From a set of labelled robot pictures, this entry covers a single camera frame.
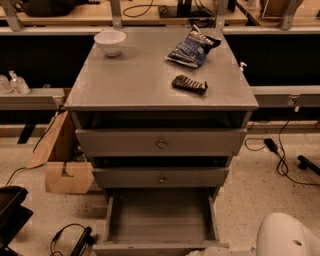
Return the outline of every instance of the black chair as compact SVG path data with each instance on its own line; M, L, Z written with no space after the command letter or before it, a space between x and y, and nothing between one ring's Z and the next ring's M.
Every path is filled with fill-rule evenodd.
M28 191L18 186L0 188L0 255L17 256L8 245L18 234L33 212L20 204Z

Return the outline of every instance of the wall outlet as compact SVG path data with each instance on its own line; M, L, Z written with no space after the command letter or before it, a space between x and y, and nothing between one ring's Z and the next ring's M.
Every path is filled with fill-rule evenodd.
M55 97L54 101L56 103L57 108L61 108L64 105L64 97Z
M287 106L296 106L300 95L290 95L287 101Z

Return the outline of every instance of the gray cabinet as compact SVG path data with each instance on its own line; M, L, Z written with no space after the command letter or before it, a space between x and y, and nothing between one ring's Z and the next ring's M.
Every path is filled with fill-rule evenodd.
M257 102L222 44L197 70L164 56L188 28L126 28L108 58L95 46L66 109L108 201L97 255L185 255L219 243L213 203L240 150ZM206 80L204 96L176 90L180 74Z

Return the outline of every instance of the white bowl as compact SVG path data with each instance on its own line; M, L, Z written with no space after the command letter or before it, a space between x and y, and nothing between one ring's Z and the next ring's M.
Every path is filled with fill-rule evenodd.
M118 30L103 30L94 36L94 41L107 56L117 56L126 41L126 34Z

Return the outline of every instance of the metal bracket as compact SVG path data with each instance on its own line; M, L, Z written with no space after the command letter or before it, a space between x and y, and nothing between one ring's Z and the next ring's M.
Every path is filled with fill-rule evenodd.
M223 30L229 0L218 0L216 29Z
M281 29L288 30L292 27L293 18L296 11L297 11L296 0L290 0L284 15L280 19L279 27Z
M122 28L120 0L110 0L113 28Z
M17 17L14 5L17 1L12 0L0 0L0 4L7 16L7 22L13 31L20 31L23 28L22 23Z

